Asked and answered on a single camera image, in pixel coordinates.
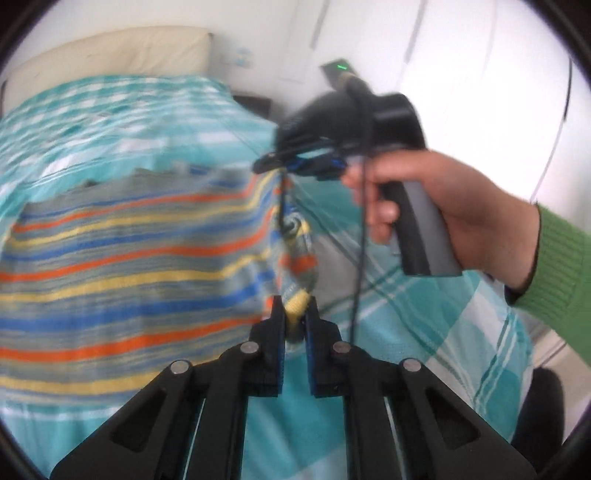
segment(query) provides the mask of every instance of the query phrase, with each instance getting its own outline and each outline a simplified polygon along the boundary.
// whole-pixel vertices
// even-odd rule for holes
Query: human hand
[[[397,151],[367,164],[366,221],[371,238],[386,244],[400,210],[381,200],[378,185],[391,180],[422,182],[447,224],[454,253],[465,270],[485,271],[515,290],[527,286],[540,230],[538,209],[504,192],[482,173],[445,155]],[[361,203],[361,165],[342,177]]]

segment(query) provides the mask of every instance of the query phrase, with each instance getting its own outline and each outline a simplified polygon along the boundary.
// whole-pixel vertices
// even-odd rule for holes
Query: headboard
[[[206,74],[211,35],[197,27],[126,28],[66,43],[26,61],[3,85],[4,114],[49,88],[95,75]]]

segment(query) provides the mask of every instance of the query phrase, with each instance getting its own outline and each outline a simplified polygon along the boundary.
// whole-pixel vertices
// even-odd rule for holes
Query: green sweater
[[[514,306],[553,328],[591,365],[591,236],[540,207],[537,266]]]

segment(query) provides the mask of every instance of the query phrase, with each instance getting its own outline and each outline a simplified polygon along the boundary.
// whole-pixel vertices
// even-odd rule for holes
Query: bed sheet
[[[109,76],[61,85],[0,122],[0,233],[9,238],[27,202],[52,199],[88,180],[121,179],[136,168],[169,171],[184,162],[248,168],[270,148],[272,129],[223,85],[200,77]],[[359,212],[339,183],[293,183],[294,206],[313,232],[313,294],[323,317],[346,335]],[[517,314],[477,273],[408,278],[388,249],[370,245],[368,258],[358,343],[390,361],[422,360],[509,439],[531,374],[531,344]],[[135,390],[76,401],[31,398],[38,394],[35,384],[13,388],[14,365],[5,355],[11,328],[0,316],[0,415],[48,474]],[[249,403],[243,479],[344,478],[342,403],[309,396],[301,346],[288,351],[284,381],[278,399]]]

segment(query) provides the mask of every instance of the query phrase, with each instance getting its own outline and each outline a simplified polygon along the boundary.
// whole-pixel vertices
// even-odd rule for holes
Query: bed
[[[349,328],[359,212],[348,192],[292,179],[297,228],[279,235],[277,179],[249,173],[273,124],[204,76],[206,31],[160,28],[59,47],[5,88],[0,417],[45,475],[171,361],[203,362],[246,339],[274,293],[297,314],[311,292],[325,319]],[[142,50],[146,38],[176,40]],[[135,46],[125,64],[105,53],[117,42]],[[194,61],[163,61],[170,50]],[[63,58],[59,74],[37,74]],[[250,242],[220,250],[236,232]],[[367,263],[358,344],[425,362],[510,439],[531,375],[518,315],[478,273],[408,278],[377,245]],[[249,403],[242,478],[344,478],[342,403],[309,396],[301,345],[288,348],[284,382],[278,399]]]

